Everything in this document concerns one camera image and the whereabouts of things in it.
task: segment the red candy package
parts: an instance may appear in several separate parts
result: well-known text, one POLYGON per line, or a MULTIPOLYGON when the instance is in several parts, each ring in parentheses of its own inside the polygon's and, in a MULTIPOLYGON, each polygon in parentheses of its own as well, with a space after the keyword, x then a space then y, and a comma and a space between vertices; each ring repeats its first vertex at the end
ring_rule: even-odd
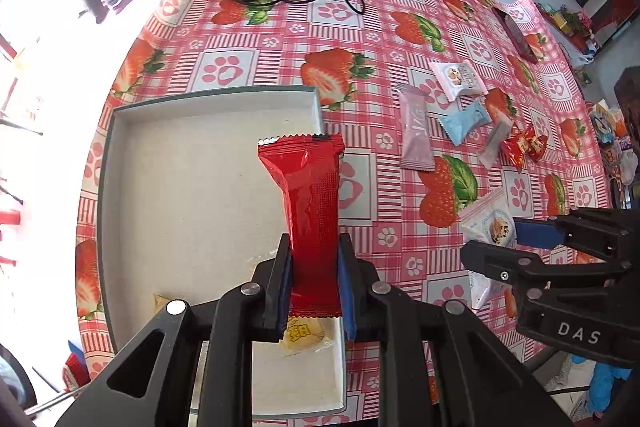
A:
POLYGON ((398 99, 403 127, 400 166, 414 171, 434 171, 436 162, 427 128, 424 91, 408 84, 398 84, 398 99))
POLYGON ((511 127, 511 136, 500 144, 500 150, 518 172, 522 171, 524 155, 529 150, 529 144, 515 123, 511 127))
POLYGON ((261 140, 258 158, 281 188, 293 259, 289 315, 339 317, 339 134, 261 140))
POLYGON ((537 162, 545 154, 548 136, 537 136, 536 130, 532 125, 529 125, 527 130, 524 132, 524 139, 529 145, 527 155, 529 155, 534 162, 537 162))

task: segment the table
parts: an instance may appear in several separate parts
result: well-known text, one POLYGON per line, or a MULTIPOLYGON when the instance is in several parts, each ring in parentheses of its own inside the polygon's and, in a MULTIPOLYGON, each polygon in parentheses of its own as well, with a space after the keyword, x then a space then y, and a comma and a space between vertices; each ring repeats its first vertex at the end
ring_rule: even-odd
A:
MULTIPOLYGON (((545 218, 549 213, 567 211, 569 206, 609 206, 604 168, 584 101, 556 40, 531 0, 502 8, 524 33, 546 37, 546 44, 539 49, 543 59, 530 66, 533 86, 486 0, 365 1, 363 16, 350 11, 344 0, 278 4, 269 11, 247 10, 225 0, 161 1, 114 81, 84 171, 76 288, 82 345, 92 378, 113 357, 95 266, 95 219, 106 130, 113 109, 123 104, 222 86, 317 86, 325 104, 326 131, 340 133, 346 145, 339 188, 341 231, 351 234, 357 256, 371 261, 382 280, 430 303, 452 296, 469 300, 468 276, 459 256, 462 233, 459 221, 439 229, 420 217, 420 202, 427 188, 417 172, 399 168, 401 128, 394 89, 398 84, 413 84, 424 91, 434 152, 455 156, 468 166, 478 181, 478 197, 504 185, 516 217, 545 218), (473 11, 465 10, 463 3, 473 11), (407 22, 411 17, 399 13, 421 14, 435 24, 442 34, 444 51, 437 51, 437 42, 434 45, 424 36, 416 36, 407 22), (323 64, 335 69, 329 73, 324 70, 322 76, 319 72, 323 70, 313 67, 314 58, 306 54, 329 49, 342 51, 323 55, 323 64), (348 73, 337 71, 344 57, 355 66, 348 73), (548 135, 548 149, 540 162, 527 160, 523 172, 517 173, 501 158, 487 171, 476 152, 490 126, 471 133, 460 147, 454 147, 446 137, 436 118, 461 110, 472 99, 449 104, 427 61, 463 59, 473 61, 489 89, 500 87, 508 93, 518 110, 515 120, 521 129, 533 123, 539 134, 548 135), (323 82, 327 74, 340 82, 323 82), (575 119, 585 127, 581 137, 575 119), (549 174, 562 180, 565 204, 547 192, 549 174)), ((551 252, 529 250, 547 263, 573 263, 577 257, 566 247, 551 252)), ((491 301, 478 315, 520 360, 542 349, 541 344, 516 333, 515 320, 506 315, 504 297, 491 301)), ((377 357, 376 344, 351 346, 346 411, 336 415, 337 419, 309 418, 304 425, 376 416, 377 357)), ((428 349, 426 358, 433 372, 428 349)), ((289 423, 292 427, 302 425, 300 421, 289 423)))

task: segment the metal screw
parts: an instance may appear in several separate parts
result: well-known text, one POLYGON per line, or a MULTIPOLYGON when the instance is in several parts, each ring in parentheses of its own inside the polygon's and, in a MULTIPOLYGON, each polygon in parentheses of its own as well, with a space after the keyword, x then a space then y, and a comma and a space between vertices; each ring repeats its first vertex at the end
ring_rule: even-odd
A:
POLYGON ((386 295, 391 291, 391 285, 388 282, 375 281, 371 285, 371 290, 378 295, 386 295))
POLYGON ((542 290, 540 288, 529 288, 527 290, 527 298, 532 301, 537 301, 542 297, 542 290))
POLYGON ((453 299, 444 303, 444 309, 451 315, 462 315, 465 312, 465 305, 453 299))
POLYGON ((180 315, 183 311, 187 309, 187 304, 184 301, 171 301, 166 306, 166 311, 172 315, 180 315))
POLYGON ((240 286, 240 291, 244 295, 255 295, 260 291, 260 285, 257 282, 246 282, 240 286))

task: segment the open box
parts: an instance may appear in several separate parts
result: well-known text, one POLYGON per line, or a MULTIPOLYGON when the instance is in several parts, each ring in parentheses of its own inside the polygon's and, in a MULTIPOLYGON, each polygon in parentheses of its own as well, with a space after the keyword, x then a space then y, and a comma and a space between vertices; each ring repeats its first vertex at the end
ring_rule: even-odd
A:
MULTIPOLYGON (((97 237, 116 350, 151 319, 154 294, 191 304, 218 299, 274 257, 287 225, 257 142, 322 132, 318 95, 306 86, 215 89, 114 110, 97 237)), ((342 320, 327 329, 331 347, 289 357, 277 344, 254 343, 254 418, 345 409, 342 320)), ((195 407, 199 391, 196 377, 195 407)))

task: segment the blue candy package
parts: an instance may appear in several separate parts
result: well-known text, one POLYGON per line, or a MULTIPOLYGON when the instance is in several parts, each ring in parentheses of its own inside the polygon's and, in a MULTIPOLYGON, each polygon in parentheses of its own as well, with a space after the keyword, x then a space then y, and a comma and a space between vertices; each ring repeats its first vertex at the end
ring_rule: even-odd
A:
POLYGON ((491 123, 491 117, 489 113, 482 105, 479 98, 476 98, 473 103, 465 107, 462 111, 451 116, 441 116, 439 118, 440 125, 449 135, 453 145, 460 145, 475 127, 479 125, 487 125, 491 123))

